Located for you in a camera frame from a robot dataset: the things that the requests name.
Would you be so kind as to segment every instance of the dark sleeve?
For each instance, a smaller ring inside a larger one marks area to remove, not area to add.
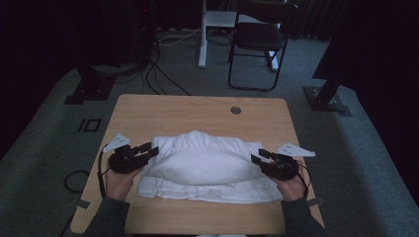
[[[328,236],[326,230],[312,217],[304,198],[281,202],[287,237]]]
[[[104,197],[83,236],[123,237],[129,203]]]

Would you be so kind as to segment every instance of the folded white cloth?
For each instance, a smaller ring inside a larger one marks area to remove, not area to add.
[[[191,131],[155,137],[152,143],[160,153],[142,171],[139,196],[226,203],[282,198],[275,183],[251,162],[262,142]]]

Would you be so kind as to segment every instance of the wooden table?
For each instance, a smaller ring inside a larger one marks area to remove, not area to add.
[[[230,109],[241,109],[239,115]],[[246,141],[263,141],[264,148],[277,151],[286,142],[298,145],[287,103],[281,99],[121,95],[101,148],[121,132],[131,146],[155,136],[176,136],[199,130],[215,136],[235,136]],[[112,152],[105,153],[102,170]],[[82,233],[95,215],[101,195],[96,176],[96,159],[71,230]],[[130,209],[126,233],[153,234],[279,234],[285,233],[279,201],[257,204],[228,204],[161,197],[138,197],[140,177],[126,198]],[[309,198],[314,197],[312,188]],[[322,223],[317,206],[313,216]]]

